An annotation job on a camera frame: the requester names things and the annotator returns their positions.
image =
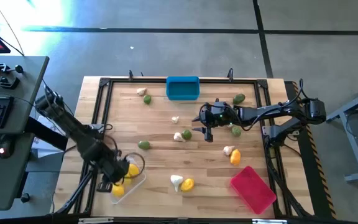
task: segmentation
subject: green lime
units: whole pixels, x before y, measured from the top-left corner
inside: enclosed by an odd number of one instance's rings
[[[232,129],[231,129],[231,133],[233,133],[233,135],[235,137],[239,137],[241,135],[241,130],[239,127],[237,126],[234,126]]]
[[[246,99],[246,96],[244,94],[237,94],[234,98],[233,98],[233,104],[239,104],[241,102],[243,102]]]
[[[150,149],[150,143],[148,141],[140,141],[137,146],[141,149]]]
[[[191,132],[186,129],[181,132],[181,136],[184,138],[184,140],[189,140],[191,139]]]
[[[145,96],[143,97],[143,102],[144,102],[145,104],[149,105],[151,101],[152,101],[152,96],[150,96],[150,95],[145,95]]]

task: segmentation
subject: pink tray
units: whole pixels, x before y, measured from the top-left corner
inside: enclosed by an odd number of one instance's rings
[[[276,200],[273,191],[250,166],[233,177],[230,184],[244,203],[258,215]]]

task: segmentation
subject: yellow fruit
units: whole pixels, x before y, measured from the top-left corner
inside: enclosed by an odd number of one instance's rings
[[[111,193],[116,197],[121,197],[125,194],[124,186],[122,185],[113,185]]]
[[[186,192],[193,189],[193,187],[194,187],[194,180],[189,178],[183,181],[183,183],[181,183],[180,190]]]
[[[119,180],[119,182],[116,183],[116,185],[129,186],[131,183],[132,183],[132,179],[124,178],[124,182],[122,182],[122,179],[121,179],[121,180]]]
[[[240,160],[241,160],[241,153],[238,149],[235,149],[231,152],[230,155],[230,163],[238,166],[240,164]]]
[[[130,177],[136,176],[139,174],[139,168],[134,164],[129,164],[128,173]]]
[[[124,186],[129,186],[132,183],[132,179],[124,178]]]

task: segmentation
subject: white paper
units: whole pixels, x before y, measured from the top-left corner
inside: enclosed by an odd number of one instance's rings
[[[53,123],[53,121],[49,121],[47,118],[45,118],[44,116],[39,116],[38,117],[38,121],[43,124],[44,126],[46,126],[47,128],[51,129],[52,131],[55,131],[58,134],[61,134],[63,132],[62,129],[60,129],[55,123]],[[35,137],[34,141],[32,143],[31,146],[32,149],[36,149],[38,150],[38,158],[44,157],[44,156],[48,156],[48,155],[52,155],[58,152],[62,152],[62,150],[56,148],[55,146]]]

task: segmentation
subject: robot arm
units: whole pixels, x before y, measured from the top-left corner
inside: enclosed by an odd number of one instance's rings
[[[108,148],[97,129],[81,124],[67,112],[58,93],[45,87],[45,95],[35,102],[35,108],[59,125],[66,136],[76,142],[81,158],[101,170],[111,182],[118,182],[127,174],[129,162],[125,158],[119,159],[121,151]]]
[[[326,120],[324,103],[318,99],[305,98],[300,101],[289,101],[261,108],[233,106],[216,99],[213,105],[206,103],[200,108],[200,114],[193,121],[201,121],[205,128],[195,128],[204,134],[205,141],[213,142],[211,128],[234,124],[250,128],[262,119],[292,116],[293,118],[281,126],[264,127],[264,134],[270,136],[272,142],[283,144],[286,136],[301,130],[307,124],[321,124]]]

